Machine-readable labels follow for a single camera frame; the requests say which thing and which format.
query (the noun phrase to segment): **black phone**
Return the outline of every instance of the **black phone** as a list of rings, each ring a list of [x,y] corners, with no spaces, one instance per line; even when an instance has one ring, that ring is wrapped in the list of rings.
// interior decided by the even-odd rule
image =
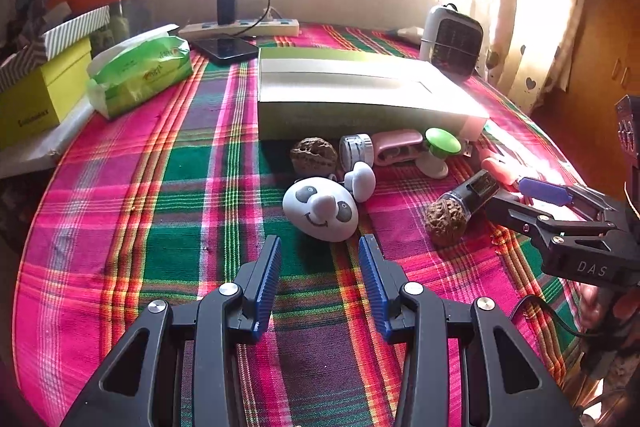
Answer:
[[[258,47],[242,39],[220,37],[217,39],[201,39],[191,44],[219,66],[234,62],[244,62],[258,56]]]

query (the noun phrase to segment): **power strip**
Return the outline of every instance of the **power strip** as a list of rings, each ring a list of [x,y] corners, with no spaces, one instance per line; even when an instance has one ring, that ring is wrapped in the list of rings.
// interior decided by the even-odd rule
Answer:
[[[208,39],[220,35],[232,35],[238,33],[243,28],[255,24],[257,19],[240,19],[233,24],[219,25],[215,22],[203,22],[200,24],[189,24],[178,31],[178,35],[187,41]],[[283,36],[297,37],[300,32],[300,24],[295,19],[274,19],[272,21],[262,21],[255,28],[252,28],[241,37],[263,37],[263,36]]]

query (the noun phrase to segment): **panda eye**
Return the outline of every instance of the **panda eye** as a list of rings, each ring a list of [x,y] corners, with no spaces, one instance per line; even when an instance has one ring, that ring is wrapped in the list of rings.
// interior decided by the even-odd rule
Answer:
[[[296,199],[300,203],[306,203],[314,194],[318,194],[316,188],[312,187],[311,185],[307,185],[306,187],[302,187],[299,188],[299,190],[296,190]]]
[[[335,218],[343,223],[348,223],[351,220],[351,216],[353,216],[353,213],[351,212],[349,203],[346,201],[338,201],[338,215],[335,216]]]

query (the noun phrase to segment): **tablecloth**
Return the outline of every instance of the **tablecloth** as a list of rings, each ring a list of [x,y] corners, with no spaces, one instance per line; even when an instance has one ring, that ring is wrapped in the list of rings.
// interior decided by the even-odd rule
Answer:
[[[302,25],[296,38],[261,46],[326,46],[416,57],[381,32]],[[21,390],[57,426],[139,310],[202,297],[282,238],[282,272],[268,331],[238,352],[249,426],[389,426],[402,347],[375,332],[357,263],[361,233],[386,258],[443,298],[490,296],[509,312],[536,293],[574,324],[576,288],[540,271],[529,240],[484,216],[460,244],[436,249],[422,210],[472,174],[449,158],[440,181],[412,164],[376,168],[350,240],[322,243],[294,229],[281,202],[295,180],[288,142],[258,142],[257,62],[218,67],[191,53],[194,73],[136,110],[95,115],[72,144],[34,218],[18,275],[14,358]],[[579,180],[551,141],[507,99],[470,79],[465,89],[491,120],[479,145],[509,151],[549,181]],[[542,312],[516,322],[556,380],[578,344]],[[460,375],[450,349],[450,425],[460,424]],[[190,414],[183,400],[185,425]]]

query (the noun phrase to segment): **walnut shell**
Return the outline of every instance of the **walnut shell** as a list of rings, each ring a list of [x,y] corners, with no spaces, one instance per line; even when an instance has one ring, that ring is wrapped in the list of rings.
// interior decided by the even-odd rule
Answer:
[[[293,170],[303,178],[328,176],[335,171],[338,162],[338,153],[335,152],[334,146],[317,137],[300,140],[293,146],[289,156]]]
[[[424,213],[424,225],[434,245],[451,247],[465,233],[465,212],[457,201],[434,201]]]

